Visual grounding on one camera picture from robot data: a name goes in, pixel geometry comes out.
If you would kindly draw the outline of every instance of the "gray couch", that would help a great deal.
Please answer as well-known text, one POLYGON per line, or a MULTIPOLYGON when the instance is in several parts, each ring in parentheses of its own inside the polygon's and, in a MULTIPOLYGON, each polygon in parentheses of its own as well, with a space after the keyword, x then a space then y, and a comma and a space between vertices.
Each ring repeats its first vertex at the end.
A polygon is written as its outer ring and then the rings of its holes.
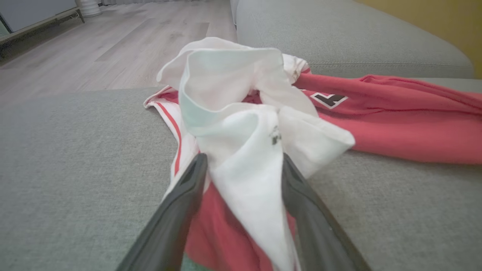
MULTIPOLYGON (((450 78, 472 76, 460 51, 391 16, 349 0, 307 0, 313 11, 305 0, 277 0, 268 11, 290 8, 296 18, 267 14, 256 24, 270 2, 240 1, 241 43, 279 47, 319 73, 431 77, 422 80, 482 92, 481 80, 450 78), (259 10, 244 14, 254 2, 259 10), (318 36, 283 39, 287 28, 318 36)), ((168 127, 142 107, 155 90, 59 95, 0 110, 0 270, 115 269, 156 210, 175 155, 168 127)), ((309 181, 372 270, 482 270, 482 167, 349 151, 309 181)))
POLYGON ((453 45, 353 0, 231 3, 239 43, 304 58, 313 73, 473 78, 471 62, 453 45))

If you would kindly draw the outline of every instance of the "red stripe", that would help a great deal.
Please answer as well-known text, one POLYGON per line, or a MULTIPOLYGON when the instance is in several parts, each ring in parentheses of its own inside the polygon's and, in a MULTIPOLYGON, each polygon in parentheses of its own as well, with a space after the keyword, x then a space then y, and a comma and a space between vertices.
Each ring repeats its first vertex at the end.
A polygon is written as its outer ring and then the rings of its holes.
POLYGON ((179 171, 179 160, 181 160, 181 131, 179 130, 179 126, 177 126, 176 121, 169 114, 167 109, 161 103, 156 103, 156 104, 162 109, 162 111, 164 112, 164 114, 166 114, 169 121, 173 124, 174 129, 176 130, 176 133, 177 133, 177 138, 179 139, 179 147, 177 148, 177 158, 176 158, 176 162, 174 162, 174 175, 176 175, 177 172, 179 171))

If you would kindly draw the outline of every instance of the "printed logo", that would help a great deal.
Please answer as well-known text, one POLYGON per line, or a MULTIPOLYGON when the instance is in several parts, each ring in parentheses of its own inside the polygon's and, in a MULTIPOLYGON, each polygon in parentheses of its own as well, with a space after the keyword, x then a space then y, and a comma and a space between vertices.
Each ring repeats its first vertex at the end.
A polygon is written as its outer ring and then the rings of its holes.
POLYGON ((328 107, 329 109, 333 109, 337 107, 344 100, 348 99, 348 97, 343 95, 336 95, 336 94, 324 95, 321 93, 315 93, 311 95, 311 97, 317 100, 319 103, 323 104, 324 106, 328 107))

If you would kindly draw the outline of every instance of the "clothing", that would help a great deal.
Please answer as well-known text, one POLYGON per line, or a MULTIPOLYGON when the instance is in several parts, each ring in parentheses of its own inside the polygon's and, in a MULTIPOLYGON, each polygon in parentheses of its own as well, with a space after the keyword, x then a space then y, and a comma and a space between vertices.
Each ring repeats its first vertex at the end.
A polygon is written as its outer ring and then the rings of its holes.
POLYGON ((208 156, 186 254, 214 271, 301 270, 281 200, 283 152, 304 177, 355 139, 355 149, 382 155, 482 163, 482 95, 396 77, 312 75, 294 56, 218 38, 186 45, 158 80, 169 86, 144 105, 179 143, 166 195, 197 153, 208 156))
POLYGON ((206 191, 186 245, 195 262, 216 271, 301 270, 281 199, 283 152, 309 177, 354 144, 291 85, 307 72, 303 63, 277 49, 205 38, 159 72, 170 87, 145 106, 159 111, 179 143, 166 194, 195 154, 208 156, 206 191), (242 103, 247 96, 262 104, 242 103))
POLYGON ((320 118, 349 130, 356 150, 420 162, 482 163, 482 94, 423 81, 302 74, 295 86, 320 118))

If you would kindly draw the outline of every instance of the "gray fabric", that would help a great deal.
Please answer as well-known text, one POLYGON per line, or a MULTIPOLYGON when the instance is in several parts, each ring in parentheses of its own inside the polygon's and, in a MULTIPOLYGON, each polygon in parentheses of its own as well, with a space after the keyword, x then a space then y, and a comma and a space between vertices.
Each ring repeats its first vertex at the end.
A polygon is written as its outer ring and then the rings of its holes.
POLYGON ((309 180, 373 271, 482 270, 482 167, 349 151, 309 180))
POLYGON ((238 42, 304 58, 316 74, 473 78, 453 45, 351 0, 243 0, 238 42))
POLYGON ((0 111, 0 270, 114 270, 157 209, 177 144, 155 92, 61 95, 0 111))
POLYGON ((102 0, 104 5, 127 5, 135 3, 151 3, 151 2, 175 2, 175 1, 199 1, 199 0, 102 0))
POLYGON ((482 93, 482 80, 456 78, 414 78, 463 92, 482 93))
MULTIPOLYGON (((141 105, 154 90, 0 111, 0 270, 115 269, 157 208, 176 150, 141 105)), ((309 181, 374 271, 482 270, 480 166, 350 151, 309 181)))
POLYGON ((238 3, 240 0, 230 0, 231 2, 231 12, 233 13, 233 22, 236 24, 236 10, 238 8, 238 3))

